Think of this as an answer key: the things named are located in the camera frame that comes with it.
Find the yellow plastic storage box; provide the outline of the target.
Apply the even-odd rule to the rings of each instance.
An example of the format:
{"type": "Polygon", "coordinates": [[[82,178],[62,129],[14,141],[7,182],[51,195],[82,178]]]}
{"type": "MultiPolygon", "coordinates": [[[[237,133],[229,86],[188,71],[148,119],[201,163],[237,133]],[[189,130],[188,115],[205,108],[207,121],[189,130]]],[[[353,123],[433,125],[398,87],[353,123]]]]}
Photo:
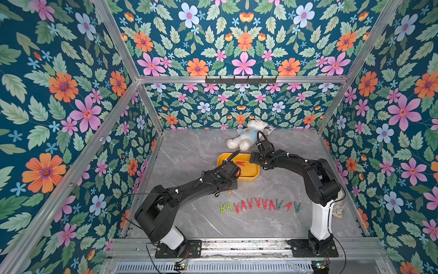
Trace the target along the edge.
{"type": "Polygon", "coordinates": [[[252,182],[260,174],[260,167],[250,163],[249,153],[223,153],[218,157],[217,166],[227,175],[233,175],[238,181],[252,182]]]}

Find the red clothespin placed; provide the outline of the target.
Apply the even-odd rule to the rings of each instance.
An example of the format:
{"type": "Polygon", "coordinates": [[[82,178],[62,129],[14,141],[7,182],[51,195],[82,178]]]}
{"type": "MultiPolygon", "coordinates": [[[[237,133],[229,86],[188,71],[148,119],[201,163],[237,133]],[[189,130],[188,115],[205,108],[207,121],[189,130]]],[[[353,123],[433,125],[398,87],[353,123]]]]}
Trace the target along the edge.
{"type": "Polygon", "coordinates": [[[246,203],[242,200],[241,201],[241,211],[247,211],[248,209],[247,209],[247,206],[246,206],[246,203]]]}
{"type": "Polygon", "coordinates": [[[276,211],[277,210],[277,206],[276,206],[276,204],[275,204],[275,202],[273,200],[270,200],[269,210],[270,211],[276,211]]]}
{"type": "Polygon", "coordinates": [[[248,204],[248,207],[250,208],[250,209],[252,209],[253,208],[253,199],[251,198],[250,200],[246,200],[246,202],[247,202],[247,204],[248,204]]]}
{"type": "Polygon", "coordinates": [[[262,206],[262,200],[261,200],[261,197],[254,198],[254,200],[255,200],[255,202],[256,202],[257,207],[260,208],[260,207],[262,206]]]}
{"type": "Polygon", "coordinates": [[[283,209],[285,209],[287,212],[290,212],[290,210],[292,209],[293,205],[294,205],[294,202],[289,202],[288,204],[283,206],[283,209]]]}
{"type": "Polygon", "coordinates": [[[269,205],[269,199],[266,199],[266,200],[262,199],[262,205],[263,205],[264,210],[267,210],[268,205],[269,205]]]}
{"type": "Polygon", "coordinates": [[[237,203],[237,204],[234,203],[233,205],[234,205],[234,208],[235,208],[235,212],[236,213],[240,213],[240,203],[237,203]]]}

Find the teal clothespin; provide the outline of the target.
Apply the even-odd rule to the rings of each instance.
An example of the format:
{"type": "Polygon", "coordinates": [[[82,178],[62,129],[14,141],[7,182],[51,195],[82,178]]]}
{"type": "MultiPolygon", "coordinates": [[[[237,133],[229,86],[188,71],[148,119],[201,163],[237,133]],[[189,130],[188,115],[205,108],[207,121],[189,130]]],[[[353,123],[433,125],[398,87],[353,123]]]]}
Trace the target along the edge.
{"type": "Polygon", "coordinates": [[[295,213],[299,213],[301,210],[301,202],[294,201],[294,211],[295,213]]]}
{"type": "Polygon", "coordinates": [[[276,209],[277,209],[277,211],[279,211],[282,208],[283,202],[284,202],[283,200],[276,199],[276,209]]]}

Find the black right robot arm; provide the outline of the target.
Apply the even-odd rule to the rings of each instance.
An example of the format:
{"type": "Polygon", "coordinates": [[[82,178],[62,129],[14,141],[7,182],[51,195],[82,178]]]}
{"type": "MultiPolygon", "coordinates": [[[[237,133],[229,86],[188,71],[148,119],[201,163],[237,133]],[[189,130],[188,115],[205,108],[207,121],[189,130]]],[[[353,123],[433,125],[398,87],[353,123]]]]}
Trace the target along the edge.
{"type": "Polygon", "coordinates": [[[306,194],[312,202],[312,221],[308,242],[304,247],[309,255],[325,255],[335,248],[331,229],[332,211],[342,190],[328,161],[323,158],[306,159],[284,150],[276,150],[262,131],[258,131],[256,137],[258,152],[251,153],[251,163],[259,165],[263,170],[285,169],[303,178],[306,194]]]}

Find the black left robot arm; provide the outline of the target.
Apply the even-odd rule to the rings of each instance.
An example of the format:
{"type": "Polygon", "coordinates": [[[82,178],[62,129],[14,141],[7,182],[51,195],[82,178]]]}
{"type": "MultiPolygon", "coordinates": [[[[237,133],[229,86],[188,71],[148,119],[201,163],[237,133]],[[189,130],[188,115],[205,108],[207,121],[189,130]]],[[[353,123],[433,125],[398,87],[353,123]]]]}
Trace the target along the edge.
{"type": "Polygon", "coordinates": [[[240,153],[233,152],[213,170],[203,171],[199,178],[181,186],[164,188],[155,186],[134,214],[134,220],[152,243],[164,244],[180,256],[185,250],[187,239],[174,221],[178,210],[207,195],[237,189],[237,179],[241,168],[233,162],[240,153]]]}

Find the white plush teddy bear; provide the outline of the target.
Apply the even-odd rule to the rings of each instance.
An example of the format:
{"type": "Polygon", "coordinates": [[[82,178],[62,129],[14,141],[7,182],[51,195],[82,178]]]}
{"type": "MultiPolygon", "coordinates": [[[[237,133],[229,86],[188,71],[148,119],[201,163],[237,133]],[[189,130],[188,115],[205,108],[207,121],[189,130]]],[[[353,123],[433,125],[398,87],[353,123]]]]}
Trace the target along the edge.
{"type": "Polygon", "coordinates": [[[264,121],[251,120],[246,128],[237,129],[238,137],[227,140],[227,147],[231,150],[248,151],[257,142],[257,133],[268,125],[264,121]]]}

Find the flag print pouch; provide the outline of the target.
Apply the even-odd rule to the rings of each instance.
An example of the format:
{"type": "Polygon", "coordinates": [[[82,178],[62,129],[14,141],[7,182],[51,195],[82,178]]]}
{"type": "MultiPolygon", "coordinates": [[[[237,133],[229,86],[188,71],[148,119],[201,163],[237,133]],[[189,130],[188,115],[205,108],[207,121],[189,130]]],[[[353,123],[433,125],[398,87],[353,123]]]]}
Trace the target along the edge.
{"type": "Polygon", "coordinates": [[[345,212],[344,201],[335,202],[332,216],[338,219],[342,219],[344,216],[344,212],[345,212]]]}

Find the white vent grille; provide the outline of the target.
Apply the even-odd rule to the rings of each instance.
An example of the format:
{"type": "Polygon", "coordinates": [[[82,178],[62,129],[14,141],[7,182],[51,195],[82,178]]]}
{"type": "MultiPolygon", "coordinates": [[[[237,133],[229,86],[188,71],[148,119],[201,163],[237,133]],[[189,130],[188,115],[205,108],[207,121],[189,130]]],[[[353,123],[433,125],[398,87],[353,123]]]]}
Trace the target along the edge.
{"type": "Polygon", "coordinates": [[[312,274],[308,261],[144,261],[119,263],[117,274],[312,274]]]}

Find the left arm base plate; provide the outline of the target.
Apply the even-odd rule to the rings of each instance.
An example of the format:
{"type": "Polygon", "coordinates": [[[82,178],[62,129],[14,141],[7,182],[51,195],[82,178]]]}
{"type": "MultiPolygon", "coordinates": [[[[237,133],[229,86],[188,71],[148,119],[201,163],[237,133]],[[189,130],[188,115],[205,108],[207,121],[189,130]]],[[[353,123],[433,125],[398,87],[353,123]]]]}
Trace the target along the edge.
{"type": "Polygon", "coordinates": [[[156,249],[156,259],[191,259],[200,258],[202,241],[198,239],[186,239],[175,250],[172,250],[164,243],[160,243],[156,249]]]}

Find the black hook rail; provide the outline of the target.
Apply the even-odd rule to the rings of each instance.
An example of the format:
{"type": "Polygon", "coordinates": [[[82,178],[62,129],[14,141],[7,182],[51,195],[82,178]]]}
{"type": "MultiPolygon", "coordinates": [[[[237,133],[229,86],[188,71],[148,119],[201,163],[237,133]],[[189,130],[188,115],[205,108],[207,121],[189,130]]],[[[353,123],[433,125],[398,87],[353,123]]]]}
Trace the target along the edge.
{"type": "Polygon", "coordinates": [[[268,76],[211,76],[204,79],[206,84],[274,84],[277,82],[277,77],[268,76]]]}

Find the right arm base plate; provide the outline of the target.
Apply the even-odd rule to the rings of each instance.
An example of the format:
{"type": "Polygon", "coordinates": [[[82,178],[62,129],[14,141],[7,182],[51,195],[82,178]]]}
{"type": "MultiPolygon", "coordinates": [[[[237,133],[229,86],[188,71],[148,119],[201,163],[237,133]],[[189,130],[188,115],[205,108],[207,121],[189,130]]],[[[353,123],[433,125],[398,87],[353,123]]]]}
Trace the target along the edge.
{"type": "Polygon", "coordinates": [[[295,258],[338,258],[339,252],[332,238],[323,241],[316,239],[291,239],[287,243],[290,245],[292,254],[295,258]]]}

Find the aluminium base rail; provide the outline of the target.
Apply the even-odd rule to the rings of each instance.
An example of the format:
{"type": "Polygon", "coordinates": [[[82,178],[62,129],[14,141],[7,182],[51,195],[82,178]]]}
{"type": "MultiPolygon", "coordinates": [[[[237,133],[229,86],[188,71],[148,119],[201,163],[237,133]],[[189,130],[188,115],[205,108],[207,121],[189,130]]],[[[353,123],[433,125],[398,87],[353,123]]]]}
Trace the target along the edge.
{"type": "MultiPolygon", "coordinates": [[[[319,259],[295,258],[290,245],[291,238],[198,238],[202,243],[201,257],[196,259],[319,259]]],[[[330,260],[378,260],[389,256],[377,237],[335,237],[338,258],[330,260]]],[[[159,244],[150,244],[147,239],[116,239],[107,251],[107,259],[146,260],[155,255],[159,244]]]]}

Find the aluminium corner post right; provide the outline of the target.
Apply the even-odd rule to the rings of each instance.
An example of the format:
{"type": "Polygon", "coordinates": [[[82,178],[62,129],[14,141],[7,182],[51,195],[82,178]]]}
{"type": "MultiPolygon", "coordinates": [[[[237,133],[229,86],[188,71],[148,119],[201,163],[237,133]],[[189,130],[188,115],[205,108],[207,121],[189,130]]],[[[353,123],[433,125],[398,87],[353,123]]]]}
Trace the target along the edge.
{"type": "Polygon", "coordinates": [[[342,103],[345,94],[348,92],[353,81],[359,74],[362,66],[365,64],[367,57],[374,49],[378,39],[383,34],[386,27],[392,20],[392,17],[396,14],[398,7],[402,3],[403,1],[396,1],[396,0],[389,0],[386,2],[382,12],[380,13],[378,19],[376,20],[376,23],[374,24],[373,28],[370,31],[370,36],[368,37],[367,41],[364,43],[364,46],[360,49],[358,56],[356,57],[355,61],[352,63],[352,66],[349,69],[346,78],[346,83],[344,83],[339,89],[339,91],[337,92],[336,96],[331,102],[331,105],[328,107],[327,111],[325,112],[325,117],[323,118],[320,125],[317,127],[318,135],[320,136],[323,135],[324,129],[327,127],[331,118],[335,114],[337,108],[342,103]]]}

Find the aluminium corner post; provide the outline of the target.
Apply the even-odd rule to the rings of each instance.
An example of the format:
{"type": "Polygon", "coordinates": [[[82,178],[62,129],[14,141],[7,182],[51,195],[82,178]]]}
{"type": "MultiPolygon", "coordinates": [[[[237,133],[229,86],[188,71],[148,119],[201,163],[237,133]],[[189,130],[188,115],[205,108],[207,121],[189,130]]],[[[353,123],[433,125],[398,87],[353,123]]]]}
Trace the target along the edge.
{"type": "Polygon", "coordinates": [[[383,34],[386,27],[392,20],[392,17],[396,14],[398,7],[402,3],[403,1],[396,1],[396,0],[389,0],[386,2],[382,12],[380,13],[378,19],[376,20],[376,23],[374,24],[373,28],[370,31],[370,36],[368,37],[367,41],[364,43],[364,46],[360,49],[358,56],[356,57],[355,61],[352,63],[352,66],[349,69],[346,78],[346,83],[344,83],[339,89],[339,91],[337,92],[336,96],[331,102],[331,105],[328,107],[327,111],[325,112],[325,117],[323,118],[320,125],[317,127],[318,135],[320,136],[323,135],[324,129],[327,127],[331,118],[335,114],[337,108],[342,103],[345,94],[348,92],[353,81],[359,74],[362,66],[365,64],[367,57],[374,49],[378,39],[383,34]]]}
{"type": "Polygon", "coordinates": [[[133,61],[132,55],[128,51],[127,45],[122,39],[122,33],[120,32],[119,26],[114,19],[114,16],[110,10],[110,7],[107,1],[97,0],[94,1],[94,5],[96,7],[97,12],[102,19],[112,42],[114,43],[115,49],[120,55],[124,67],[127,69],[127,73],[131,79],[131,81],[137,86],[140,85],[139,95],[143,100],[146,110],[148,111],[149,116],[151,117],[151,121],[159,135],[163,134],[163,126],[159,121],[157,112],[154,108],[153,102],[149,95],[147,94],[147,89],[145,88],[143,83],[139,82],[140,74],[138,69],[133,61]]]}

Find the aluminium corner post left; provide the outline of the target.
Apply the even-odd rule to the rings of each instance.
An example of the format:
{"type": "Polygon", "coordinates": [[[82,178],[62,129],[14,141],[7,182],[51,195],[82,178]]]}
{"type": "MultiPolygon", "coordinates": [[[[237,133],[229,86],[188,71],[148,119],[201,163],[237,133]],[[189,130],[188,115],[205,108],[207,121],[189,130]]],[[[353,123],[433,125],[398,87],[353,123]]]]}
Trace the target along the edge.
{"type": "Polygon", "coordinates": [[[159,121],[157,112],[154,108],[153,102],[149,95],[147,94],[147,89],[145,88],[143,83],[139,82],[140,74],[138,69],[133,61],[132,55],[128,51],[127,45],[122,39],[122,33],[120,32],[119,26],[114,19],[114,16],[110,10],[110,7],[107,1],[97,0],[94,1],[94,5],[96,7],[97,12],[102,19],[112,42],[114,43],[115,49],[120,55],[124,67],[127,69],[127,73],[131,79],[131,81],[137,86],[140,85],[139,95],[143,100],[146,110],[148,111],[149,116],[151,117],[151,121],[159,135],[163,134],[163,126],[159,121]]]}

